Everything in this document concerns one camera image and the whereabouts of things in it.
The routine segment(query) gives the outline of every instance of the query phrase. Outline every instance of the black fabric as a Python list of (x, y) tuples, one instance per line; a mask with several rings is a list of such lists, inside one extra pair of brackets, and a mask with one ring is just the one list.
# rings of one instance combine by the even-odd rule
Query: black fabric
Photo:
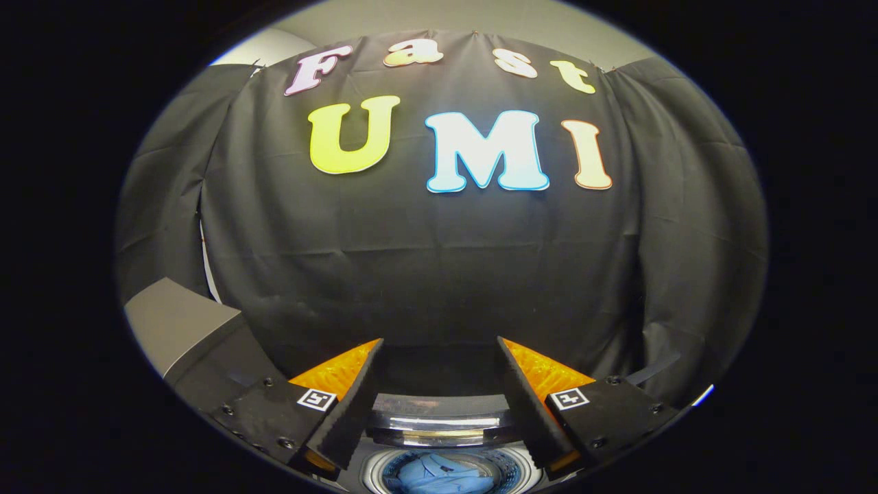
[[(389, 46), (412, 38), (436, 40), (445, 56), (382, 64)], [(353, 54), (319, 76), (319, 86), (283, 96), (301, 57), (347, 44)], [(539, 76), (500, 70), (496, 47), (528, 56)], [(585, 70), (595, 94), (567, 85), (554, 60)], [(308, 113), (351, 105), (342, 148), (359, 149), (367, 118), (360, 103), (388, 94), (401, 103), (378, 164), (345, 175), (311, 164)], [(506, 110), (539, 116), (549, 188), (501, 189), (500, 163), (485, 189), (467, 178), (460, 193), (428, 191), (435, 138), (424, 120), (461, 112), (485, 135)], [(575, 148), (562, 120), (601, 130), (610, 189), (574, 183)], [(219, 296), (242, 310), (288, 375), (384, 338), (391, 365), (380, 392), (496, 394), (487, 376), (499, 335), (595, 377), (627, 375), (680, 352), (646, 389), (678, 405), (728, 366), (758, 306), (766, 226), (752, 163), (723, 115), (659, 59), (603, 74), (554, 50), (483, 33), (367, 36), (261, 70), (235, 91), (214, 133), (200, 192)], [(189, 154), (177, 154), (181, 169)], [(197, 194), (198, 175), (184, 175)], [(171, 207), (178, 198), (149, 204)], [(141, 211), (136, 202), (128, 207)], [(131, 228), (161, 228), (156, 208), (141, 211)], [(197, 230), (197, 222), (186, 224)], [(189, 245), (184, 237), (177, 236)], [(159, 247), (144, 249), (155, 256)], [(200, 267), (194, 252), (185, 264)], [(176, 281), (198, 291), (201, 276)], [(123, 291), (136, 292), (127, 285)]]
[(644, 391), (680, 407), (724, 373), (752, 327), (767, 269), (765, 201), (730, 122), (672, 65), (652, 58), (607, 78), (636, 136), (645, 358), (682, 354)]
[(205, 69), (170, 101), (143, 138), (119, 194), (116, 275), (122, 304), (168, 277), (210, 297), (198, 196), (207, 158), (247, 65)]

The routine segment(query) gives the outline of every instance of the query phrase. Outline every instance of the blue cloth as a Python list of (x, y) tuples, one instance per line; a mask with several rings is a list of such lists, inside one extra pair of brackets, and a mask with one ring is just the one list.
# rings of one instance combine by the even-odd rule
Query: blue cloth
[(493, 477), (438, 454), (411, 461), (397, 477), (406, 494), (485, 494), (493, 487)]

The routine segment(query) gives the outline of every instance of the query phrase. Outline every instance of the white wall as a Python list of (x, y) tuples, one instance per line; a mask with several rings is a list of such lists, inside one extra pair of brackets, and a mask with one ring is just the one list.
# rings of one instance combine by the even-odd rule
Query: white wall
[(216, 59), (211, 65), (223, 63), (249, 65), (256, 59), (260, 59), (257, 65), (274, 65), (315, 47), (310, 41), (303, 40), (299, 36), (269, 28), (244, 40), (240, 45)]

